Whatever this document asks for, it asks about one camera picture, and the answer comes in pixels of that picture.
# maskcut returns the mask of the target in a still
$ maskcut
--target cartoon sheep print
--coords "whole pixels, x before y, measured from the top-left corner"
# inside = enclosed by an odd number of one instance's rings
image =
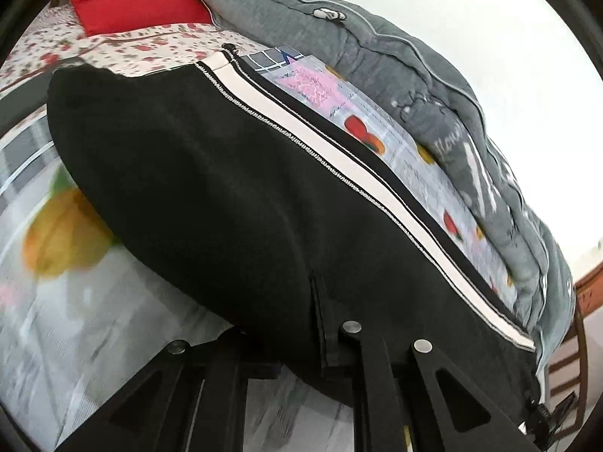
[[[330,8],[317,8],[312,15],[325,20],[345,20],[346,14],[338,12],[337,10],[331,10]]]

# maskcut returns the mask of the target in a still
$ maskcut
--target red apple print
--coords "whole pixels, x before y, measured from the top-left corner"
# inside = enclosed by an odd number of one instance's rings
[[[446,226],[446,229],[451,235],[453,235],[457,240],[462,241],[462,236],[456,227],[456,224],[452,220],[452,217],[450,217],[450,214],[448,214],[448,211],[444,211],[444,226]]]
[[[385,146],[381,142],[381,140],[375,135],[370,134],[370,132],[366,135],[363,141],[364,146],[368,147],[371,151],[375,152],[379,156],[385,153]]]
[[[367,126],[364,125],[364,122],[358,119],[357,116],[348,117],[344,122],[344,125],[350,134],[361,141],[363,141],[369,133],[369,131],[367,131]]]

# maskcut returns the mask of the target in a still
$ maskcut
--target red pillow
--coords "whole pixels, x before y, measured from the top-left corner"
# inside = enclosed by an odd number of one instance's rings
[[[173,23],[212,23],[201,0],[70,1],[88,36]]]

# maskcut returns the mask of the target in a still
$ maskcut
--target seam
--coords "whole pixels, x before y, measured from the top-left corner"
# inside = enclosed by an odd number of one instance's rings
[[[462,276],[464,277],[464,279],[475,289],[476,293],[480,295],[480,297],[490,306],[490,308],[492,310],[494,310],[496,313],[500,314],[500,316],[502,318],[504,318],[510,325],[512,325],[515,329],[517,329],[519,332],[521,332],[524,336],[530,337],[528,335],[528,333],[524,332],[523,329],[517,327],[517,325],[513,322],[510,321],[505,315],[501,314],[497,308],[494,307],[494,305],[481,293],[481,291],[475,287],[475,284],[473,283],[473,281],[466,275],[466,273],[461,270],[459,268],[459,266],[457,265],[456,261],[454,261],[454,259],[450,256],[450,254],[448,253],[447,250],[444,249],[444,247],[442,247],[441,243],[439,242],[439,239],[433,234],[433,232],[424,224],[423,220],[421,220],[420,217],[417,216],[417,214],[415,214],[415,212],[409,208],[408,204],[404,201],[404,199],[396,192],[396,190],[394,190],[390,184],[388,184],[387,181],[385,181],[385,179],[383,179],[377,172],[375,172],[370,166],[368,166],[366,163],[364,163],[364,161],[360,160],[358,157],[356,157],[352,152],[348,151],[344,146],[342,146],[341,144],[337,143],[335,140],[333,140],[331,137],[329,137],[329,135],[325,134],[323,131],[321,131],[319,128],[317,128],[314,124],[312,124],[311,122],[307,121],[306,119],[304,119],[304,117],[302,117],[300,114],[298,114],[295,110],[292,110],[290,107],[288,107],[286,104],[284,104],[283,102],[281,102],[278,98],[274,97],[268,90],[264,89],[260,84],[258,84],[256,81],[254,81],[251,77],[249,77],[248,74],[246,74],[245,71],[243,71],[243,69],[241,68],[241,66],[239,65],[239,62],[236,60],[236,57],[233,56],[229,51],[225,50],[224,53],[228,54],[232,60],[231,63],[234,63],[236,65],[236,68],[238,68],[238,70],[240,71],[240,73],[242,73],[245,78],[251,82],[253,85],[255,85],[256,87],[260,88],[262,90],[262,92],[264,92],[266,95],[270,96],[271,99],[273,99],[275,102],[277,102],[281,107],[285,108],[287,111],[289,111],[289,113],[295,115],[299,120],[301,120],[304,124],[306,124],[307,126],[309,126],[310,128],[312,128],[314,131],[318,132],[320,135],[322,135],[325,139],[329,140],[334,146],[336,146],[338,149],[340,149],[340,151],[343,151],[344,153],[346,153],[347,155],[349,155],[351,158],[353,158],[357,163],[361,164],[364,169],[368,170],[375,178],[378,178],[379,181],[385,186],[387,187],[387,189],[396,197],[396,199],[398,199],[398,201],[406,208],[406,210],[408,212],[411,213],[412,217],[415,218],[415,220],[423,227],[423,229],[429,233],[430,237],[433,239],[433,241],[435,241],[435,243],[438,245],[438,247],[442,250],[442,252],[445,254],[445,256],[450,260],[450,262],[454,265],[454,267],[459,271],[460,274],[462,274]]]
[[[375,38],[386,38],[386,39],[390,39],[390,40],[394,40],[394,41],[400,41],[405,43],[406,45],[408,45],[412,51],[414,52],[415,56],[419,59],[419,61],[421,61],[421,64],[423,64],[423,66],[425,67],[425,69],[427,70],[427,72],[440,84],[444,85],[445,87],[449,88],[450,90],[459,93],[460,95],[464,96],[467,100],[469,100],[473,106],[478,110],[479,113],[479,117],[481,119],[481,123],[482,123],[482,132],[484,133],[484,138],[485,138],[485,148],[486,151],[488,152],[488,154],[490,155],[490,157],[494,160],[494,163],[496,164],[496,167],[498,168],[498,173],[499,176],[501,178],[501,181],[503,182],[503,184],[507,185],[508,187],[512,188],[516,193],[517,196],[519,197],[519,202],[521,204],[522,207],[522,211],[525,210],[525,200],[523,198],[523,194],[521,193],[521,191],[519,190],[519,188],[515,188],[514,185],[512,185],[510,182],[508,182],[505,177],[502,175],[502,167],[500,166],[498,157],[496,157],[495,154],[493,154],[493,152],[490,149],[490,146],[488,145],[488,135],[486,133],[486,119],[485,119],[485,114],[484,114],[484,110],[482,109],[481,105],[479,104],[479,102],[477,101],[477,99],[475,99],[474,97],[472,97],[468,92],[464,91],[463,89],[461,89],[460,87],[456,87],[453,84],[447,82],[446,80],[444,80],[443,78],[441,78],[435,71],[433,71],[433,69],[431,69],[431,67],[429,66],[429,64],[427,63],[427,61],[424,59],[423,55],[421,54],[421,51],[419,51],[419,49],[417,48],[417,46],[409,39],[406,39],[404,37],[400,37],[397,35],[390,35],[390,34],[379,34],[377,33],[376,29],[373,27],[373,25],[360,13],[358,13],[357,11],[355,11],[354,9],[348,7],[347,5],[340,3],[340,2],[334,2],[333,0],[298,0],[301,3],[328,3],[331,5],[337,5],[341,8],[344,8],[346,11],[351,12],[353,15],[355,15],[356,17],[358,17],[360,20],[362,20],[362,22],[369,28],[369,30],[371,31],[371,33],[375,36]],[[465,130],[467,131],[467,133],[469,135],[471,135],[471,133],[469,132],[469,130],[467,129],[467,126],[464,124],[464,122],[461,120],[460,121]],[[536,229],[536,226],[534,225],[534,223],[532,223],[532,221],[530,219],[527,218],[528,224],[530,227],[532,227],[532,229],[534,230],[536,237],[538,238],[539,242],[540,242],[540,247],[542,248],[542,251],[545,253],[546,259],[547,261],[549,261],[549,254],[548,254],[548,250],[546,249],[546,245],[544,240],[542,239],[542,236],[540,235],[540,232]],[[539,267],[539,272],[541,273],[542,276],[546,276],[546,274],[543,274],[542,271],[540,270]]]
[[[279,126],[278,124],[274,123],[273,121],[271,121],[270,119],[264,117],[262,114],[258,113],[257,111],[251,109],[250,107],[248,107],[247,105],[243,104],[241,101],[239,101],[237,98],[233,97],[229,92],[227,92],[224,87],[222,87],[222,85],[218,82],[218,78],[212,76],[213,73],[211,73],[211,69],[207,70],[206,69],[206,65],[202,62],[199,63],[195,63],[195,67],[197,67],[199,70],[201,70],[201,72],[203,73],[203,75],[213,84],[213,86],[231,103],[235,104],[237,107],[239,107],[240,109],[244,110],[247,114],[251,115],[252,117],[255,117],[256,119],[260,120],[261,122],[264,122],[265,124],[269,125],[270,127],[272,127],[273,129],[275,129],[277,132],[280,132],[281,134],[283,134],[286,138],[290,139],[294,144],[296,144],[297,146],[301,147],[306,153],[308,153],[311,157],[313,157],[315,160],[317,160],[323,167],[325,167],[331,174],[333,174],[335,177],[337,177],[340,181],[342,181],[343,183],[345,183],[346,185],[348,185],[350,188],[352,188],[352,190],[356,191],[357,193],[359,193],[362,197],[364,197],[365,199],[367,199],[369,202],[371,202],[375,207],[379,208],[382,212],[384,212],[399,228],[402,232],[404,232],[406,234],[406,236],[412,241],[412,243],[415,245],[415,247],[433,264],[434,267],[436,267],[436,269],[439,271],[439,273],[444,277],[444,279],[448,282],[448,284],[453,288],[453,290],[457,293],[458,296],[460,296],[460,298],[465,301],[465,303],[472,308],[474,314],[478,315],[482,321],[484,321],[493,331],[495,331],[497,334],[499,334],[501,337],[503,337],[506,341],[512,343],[515,347],[521,349],[521,350],[526,350],[526,351],[530,351],[530,352],[535,352],[536,348],[532,348],[532,347],[526,347],[520,343],[518,343],[517,341],[515,341],[511,336],[505,335],[504,332],[502,330],[500,330],[499,328],[497,328],[493,323],[491,323],[465,296],[465,294],[463,294],[462,291],[460,291],[456,285],[452,282],[452,280],[448,277],[448,275],[445,273],[445,271],[442,269],[442,267],[439,266],[439,264],[432,258],[432,256],[424,249],[424,247],[415,239],[415,237],[412,235],[412,233],[410,233],[406,227],[396,218],[396,216],[394,216],[389,209],[385,208],[385,206],[383,206],[380,202],[378,202],[373,196],[369,195],[367,192],[365,192],[362,188],[358,187],[358,185],[356,185],[352,180],[350,180],[348,177],[346,177],[345,175],[343,175],[339,170],[337,170],[333,165],[331,165],[329,162],[327,162],[324,158],[322,158],[316,151],[314,151],[311,147],[309,147],[306,143],[304,143],[302,140],[300,140],[300,138],[298,138],[297,136],[295,136],[294,134],[292,134],[291,132],[287,131],[285,128]],[[465,279],[466,279],[466,275],[459,270],[459,273],[461,273]],[[471,284],[471,286],[475,289],[475,292],[483,297],[481,295],[481,293],[474,287],[474,285]],[[522,335],[523,337],[527,338],[528,340],[533,341],[533,339],[529,336],[526,335],[520,328],[517,328],[516,325],[514,325],[511,321],[509,321],[505,315],[500,314],[494,307],[492,307],[490,305],[491,309],[495,311],[495,313],[497,315],[499,315],[503,320],[505,320],[510,326],[512,326],[516,331],[518,331],[518,333],[520,333],[520,335]]]

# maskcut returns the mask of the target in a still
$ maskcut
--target blurry yellow object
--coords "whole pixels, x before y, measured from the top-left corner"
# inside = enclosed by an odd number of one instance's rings
[[[421,146],[419,143],[415,143],[417,144],[417,151],[418,151],[418,155],[423,158],[423,161],[425,163],[427,163],[428,165],[432,165],[435,163],[435,160],[433,159],[431,153],[429,151],[427,151],[427,149],[425,149],[423,146]]]
[[[114,243],[110,229],[77,187],[51,197],[29,227],[23,262],[35,275],[54,278],[96,265]]]

